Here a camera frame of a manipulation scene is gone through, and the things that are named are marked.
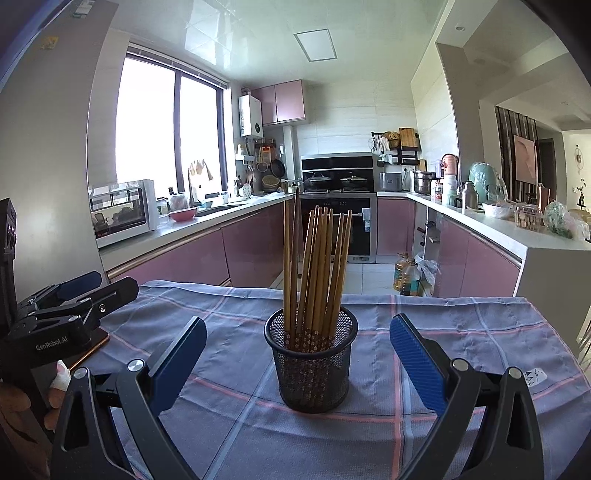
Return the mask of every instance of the white water heater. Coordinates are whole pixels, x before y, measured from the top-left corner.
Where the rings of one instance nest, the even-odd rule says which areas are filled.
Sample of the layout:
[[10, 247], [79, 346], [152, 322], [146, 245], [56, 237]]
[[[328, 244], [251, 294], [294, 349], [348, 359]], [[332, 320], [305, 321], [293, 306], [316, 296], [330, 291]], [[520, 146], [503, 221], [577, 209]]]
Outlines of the white water heater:
[[243, 95], [239, 99], [240, 136], [262, 138], [262, 112], [260, 100], [252, 95]]

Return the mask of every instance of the stove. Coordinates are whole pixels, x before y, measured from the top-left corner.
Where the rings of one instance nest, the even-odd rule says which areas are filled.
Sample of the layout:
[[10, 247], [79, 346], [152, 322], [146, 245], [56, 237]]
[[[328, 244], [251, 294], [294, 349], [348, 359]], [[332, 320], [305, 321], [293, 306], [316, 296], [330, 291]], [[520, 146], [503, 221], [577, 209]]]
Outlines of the stove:
[[[314, 175], [330, 178], [328, 188], [320, 190], [306, 187], [301, 194], [301, 211], [304, 228], [307, 228], [310, 211], [316, 206], [333, 209], [335, 215], [353, 212], [349, 238], [349, 263], [374, 263], [377, 248], [378, 199], [374, 189], [373, 157], [371, 153], [312, 155], [301, 158], [302, 176], [306, 180]], [[345, 187], [340, 179], [350, 176], [367, 180], [363, 187]], [[336, 230], [333, 234], [335, 254]]]

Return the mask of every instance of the red bowl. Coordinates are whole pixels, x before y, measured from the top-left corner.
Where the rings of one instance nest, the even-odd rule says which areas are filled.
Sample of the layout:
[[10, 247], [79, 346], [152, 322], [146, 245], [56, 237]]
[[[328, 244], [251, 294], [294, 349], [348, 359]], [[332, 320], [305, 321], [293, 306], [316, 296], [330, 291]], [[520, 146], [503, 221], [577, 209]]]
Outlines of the red bowl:
[[193, 220], [195, 212], [197, 212], [196, 208], [187, 208], [184, 210], [177, 210], [176, 212], [170, 212], [168, 216], [175, 222], [188, 222], [189, 220]]

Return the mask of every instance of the wooden cutting board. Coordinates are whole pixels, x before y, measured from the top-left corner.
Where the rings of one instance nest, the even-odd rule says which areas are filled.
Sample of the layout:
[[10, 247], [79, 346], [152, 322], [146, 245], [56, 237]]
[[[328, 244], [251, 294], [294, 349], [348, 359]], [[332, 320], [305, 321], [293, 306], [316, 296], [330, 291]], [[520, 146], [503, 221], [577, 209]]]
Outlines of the wooden cutting board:
[[414, 136], [414, 128], [400, 129], [400, 146], [401, 147], [418, 147], [417, 138]]

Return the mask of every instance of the square ceiling light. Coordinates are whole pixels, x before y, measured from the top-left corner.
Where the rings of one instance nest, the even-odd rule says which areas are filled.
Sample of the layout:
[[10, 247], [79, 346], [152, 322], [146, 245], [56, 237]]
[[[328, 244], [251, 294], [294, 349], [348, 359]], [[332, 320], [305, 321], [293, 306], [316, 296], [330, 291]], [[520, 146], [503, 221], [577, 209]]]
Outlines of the square ceiling light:
[[336, 59], [335, 46], [328, 28], [294, 34], [308, 61]]

